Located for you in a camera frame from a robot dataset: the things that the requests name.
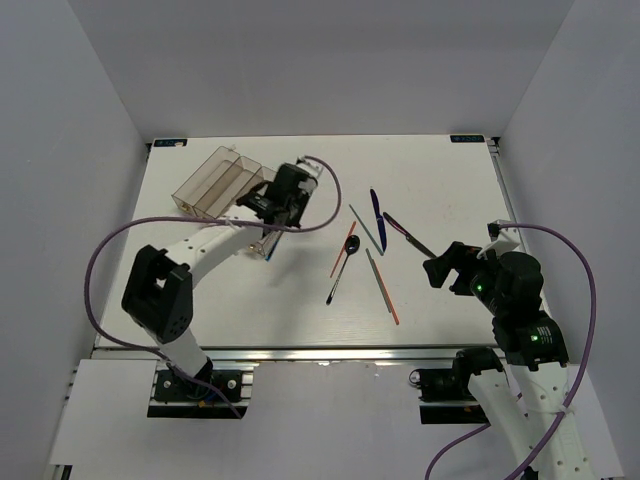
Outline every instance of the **spoon handle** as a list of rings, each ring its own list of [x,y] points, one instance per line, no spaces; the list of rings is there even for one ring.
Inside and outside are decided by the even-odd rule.
[[[338,288],[338,282],[340,281],[340,277],[342,277],[342,272],[344,271],[344,267],[347,264],[347,260],[349,260],[349,255],[344,259],[344,263],[342,267],[340,267],[340,273],[338,273],[338,277],[336,278],[336,283],[333,284],[333,288],[327,297],[327,305],[331,305],[331,301],[333,300],[333,296],[336,294],[336,289]]]

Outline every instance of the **cable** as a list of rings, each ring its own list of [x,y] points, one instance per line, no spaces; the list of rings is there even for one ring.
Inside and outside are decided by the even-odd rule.
[[[163,361],[171,363],[169,358],[165,354],[163,354],[159,348],[147,347],[144,345],[137,345],[135,343],[130,343],[124,340],[120,340],[119,338],[116,338],[113,335],[106,332],[100,326],[98,319],[93,313],[93,307],[91,305],[91,275],[93,273],[93,269],[95,267],[96,261],[98,260],[98,256],[100,255],[102,250],[104,250],[104,247],[106,247],[107,244],[120,233],[124,232],[125,230],[128,230],[131,227],[135,227],[137,225],[143,225],[145,223],[153,223],[153,222],[202,223],[206,225],[215,225],[215,226],[232,224],[232,225],[237,225],[239,227],[260,227],[265,230],[272,230],[272,231],[276,230],[276,231],[289,232],[289,233],[308,233],[308,232],[314,232],[316,230],[320,230],[321,228],[324,228],[327,225],[329,225],[331,222],[333,222],[335,218],[338,216],[338,212],[340,211],[340,207],[342,206],[342,188],[340,186],[340,181],[338,180],[338,176],[336,175],[336,172],[333,170],[333,168],[331,168],[331,165],[329,165],[324,160],[321,160],[317,157],[312,157],[310,155],[305,155],[304,158],[311,160],[313,162],[319,163],[320,165],[325,167],[329,172],[329,174],[331,174],[331,177],[333,178],[333,181],[336,186],[336,193],[337,193],[336,208],[331,214],[331,216],[325,222],[319,225],[316,225],[314,227],[307,227],[307,228],[292,228],[292,227],[285,227],[285,226],[279,226],[279,225],[265,225],[260,222],[250,222],[246,220],[227,220],[227,219],[209,220],[209,219],[202,219],[202,218],[170,217],[170,216],[146,217],[146,218],[139,218],[137,220],[132,220],[131,222],[127,222],[124,225],[121,225],[120,227],[113,230],[104,239],[102,239],[102,241],[98,244],[98,246],[95,248],[95,250],[91,254],[91,257],[89,258],[89,262],[87,264],[87,270],[84,276],[83,295],[84,295],[85,310],[87,312],[87,317],[89,318],[89,323],[91,323],[91,326],[101,336],[103,336],[104,338],[106,338],[107,340],[113,343],[116,343],[123,347],[152,353],[153,355],[157,355],[158,357],[160,357],[160,359],[162,359]],[[236,408],[229,401],[229,399],[220,391],[220,389],[216,388],[214,385],[211,385],[210,383],[206,383],[206,382],[203,382],[202,380],[193,378],[192,376],[188,375],[187,373],[182,371],[180,368],[178,368],[176,365],[171,365],[171,367],[176,373],[176,375],[178,375],[183,380],[187,380],[189,382],[195,383],[196,385],[205,387],[208,390],[211,390],[214,394],[218,395],[218,397],[222,401],[224,401],[229,406],[229,408],[231,408],[234,415],[236,415],[238,418],[242,418],[240,413],[236,410]]]
[[[578,392],[578,388],[580,388],[580,384],[582,383],[582,378],[584,377],[584,374],[587,370],[587,362],[589,361],[589,355],[591,354],[591,346],[593,344],[593,337],[595,335],[597,309],[596,309],[596,281],[593,276],[593,271],[591,270],[591,266],[589,266],[589,262],[587,261],[586,257],[582,254],[582,252],[578,249],[578,247],[576,247],[576,245],[571,240],[569,240],[567,237],[557,232],[556,230],[553,230],[548,227],[543,227],[542,225],[535,225],[531,223],[505,223],[505,224],[499,225],[499,228],[501,230],[504,228],[525,228],[525,229],[531,229],[531,230],[539,230],[542,232],[546,232],[550,235],[553,235],[554,237],[562,240],[571,250],[573,250],[573,252],[580,259],[580,262],[582,262],[582,265],[587,273],[587,280],[589,281],[589,293],[591,296],[591,306],[589,311],[589,329],[587,332],[587,340],[585,342],[584,351],[582,353],[582,359],[580,360],[580,366],[578,367],[578,373],[576,375],[576,379],[573,382],[573,385],[571,386],[571,388],[569,389],[569,392],[567,393],[567,397],[562,403],[564,407],[567,408],[573,401],[573,398],[576,396],[576,393]],[[549,443],[549,440],[558,429],[558,426],[560,425],[560,422],[562,421],[564,416],[565,416],[564,412],[558,412],[556,414],[556,418],[551,423],[551,426],[546,431],[546,433],[542,436],[542,438],[538,441],[536,446],[531,450],[531,453],[529,453],[527,458],[525,458],[524,461],[520,465],[518,465],[518,467],[513,472],[511,472],[504,480],[515,480],[520,474],[522,474],[527,469],[527,467],[531,464],[531,462],[533,462],[533,460],[535,460],[535,458],[542,451],[542,449],[547,445],[547,443]],[[425,474],[425,477],[424,477],[425,480],[429,480],[429,476],[431,475],[431,470],[433,469],[433,466],[440,459],[440,457],[442,457],[444,453],[446,453],[452,447],[463,442],[467,438],[471,438],[476,433],[480,433],[482,430],[488,427],[489,427],[488,425],[485,425],[484,428],[481,427],[477,430],[474,430],[473,432],[470,432],[467,435],[464,435],[459,439],[454,440],[450,444],[446,445],[442,450],[440,450],[436,454],[436,456],[433,457],[433,460],[429,464],[429,467],[427,468],[427,473]]]

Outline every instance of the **black label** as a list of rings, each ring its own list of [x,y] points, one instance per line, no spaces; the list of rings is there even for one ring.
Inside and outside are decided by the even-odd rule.
[[[451,143],[484,143],[482,135],[449,135]]]
[[[186,138],[163,138],[153,142],[154,147],[186,147]]]

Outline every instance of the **orange stick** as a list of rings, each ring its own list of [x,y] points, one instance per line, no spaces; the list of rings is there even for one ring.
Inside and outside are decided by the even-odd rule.
[[[349,230],[349,233],[347,233],[347,238],[349,238],[351,236],[351,234],[353,233],[353,231],[356,229],[356,222],[354,220],[353,224],[351,225],[351,230]],[[342,254],[344,253],[344,244],[347,243],[347,239],[344,239],[344,243],[342,244],[342,249],[340,250],[340,255],[338,255],[338,259],[336,260],[335,265],[333,266],[333,270],[331,270],[331,275],[329,275],[329,278],[333,277],[333,274],[336,273],[336,267],[338,266],[338,263],[340,263],[340,259],[342,258]]]
[[[384,294],[389,301],[389,306],[391,307],[391,314],[393,315],[393,320],[396,322],[396,325],[400,325],[400,320],[398,320],[398,314],[396,313],[396,309],[393,307],[393,303],[391,302],[391,297],[389,296],[389,291],[387,290],[387,286],[384,284],[384,280],[382,279],[382,275],[380,275],[380,270],[378,269],[378,264],[375,260],[373,260],[373,266],[376,267],[376,272],[378,272],[378,277],[380,278],[380,283],[382,284],[382,288],[384,289]]]

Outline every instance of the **spoon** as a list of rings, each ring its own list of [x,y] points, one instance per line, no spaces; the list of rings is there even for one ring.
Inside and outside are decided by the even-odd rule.
[[[360,248],[360,237],[357,235],[351,235],[344,242],[344,251],[347,252],[347,258],[344,259],[344,263],[342,267],[340,267],[340,273],[338,273],[338,278],[336,278],[336,283],[333,284],[333,288],[331,289],[331,293],[327,297],[327,305],[331,305],[331,301],[333,300],[333,296],[336,294],[336,288],[338,288],[338,282],[340,281],[340,277],[342,276],[342,272],[344,271],[344,266],[347,264],[347,260],[349,257],[356,253]]]

